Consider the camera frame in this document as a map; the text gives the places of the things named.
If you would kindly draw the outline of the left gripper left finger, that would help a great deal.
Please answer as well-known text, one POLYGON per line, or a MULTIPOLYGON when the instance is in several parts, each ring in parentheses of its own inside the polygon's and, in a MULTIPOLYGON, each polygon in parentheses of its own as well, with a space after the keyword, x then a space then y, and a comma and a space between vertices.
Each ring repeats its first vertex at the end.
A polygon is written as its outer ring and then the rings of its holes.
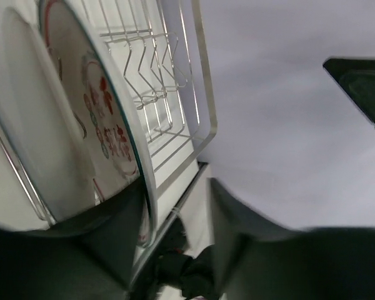
POLYGON ((50 229, 0 228, 0 299, 124 299, 144 198, 137 179, 50 229))

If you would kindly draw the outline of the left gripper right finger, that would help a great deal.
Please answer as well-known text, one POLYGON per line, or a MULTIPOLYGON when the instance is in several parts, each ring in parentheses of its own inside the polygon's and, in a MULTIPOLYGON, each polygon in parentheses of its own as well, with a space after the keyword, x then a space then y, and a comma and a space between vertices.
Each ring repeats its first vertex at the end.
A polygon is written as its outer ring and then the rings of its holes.
POLYGON ((288 229, 209 180, 215 287, 228 299, 375 299, 375 227, 288 229))

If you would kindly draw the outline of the grey rim red character plate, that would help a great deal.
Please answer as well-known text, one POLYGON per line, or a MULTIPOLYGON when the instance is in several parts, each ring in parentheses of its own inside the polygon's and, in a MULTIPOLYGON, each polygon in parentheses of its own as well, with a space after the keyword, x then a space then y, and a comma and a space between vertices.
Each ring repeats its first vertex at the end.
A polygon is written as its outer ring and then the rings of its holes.
POLYGON ((37 20, 82 128, 99 200, 109 199, 137 179, 143 181, 145 203, 138 244, 148 247, 156 236, 156 181, 126 81, 109 49, 74 2, 38 1, 37 20))

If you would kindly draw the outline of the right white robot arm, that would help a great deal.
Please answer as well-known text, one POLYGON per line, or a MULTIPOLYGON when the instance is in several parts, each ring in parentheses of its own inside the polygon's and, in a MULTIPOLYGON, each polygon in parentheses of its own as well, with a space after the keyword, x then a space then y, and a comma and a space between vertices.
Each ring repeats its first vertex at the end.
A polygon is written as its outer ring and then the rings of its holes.
POLYGON ((329 57, 322 66, 375 127, 375 58, 329 57))

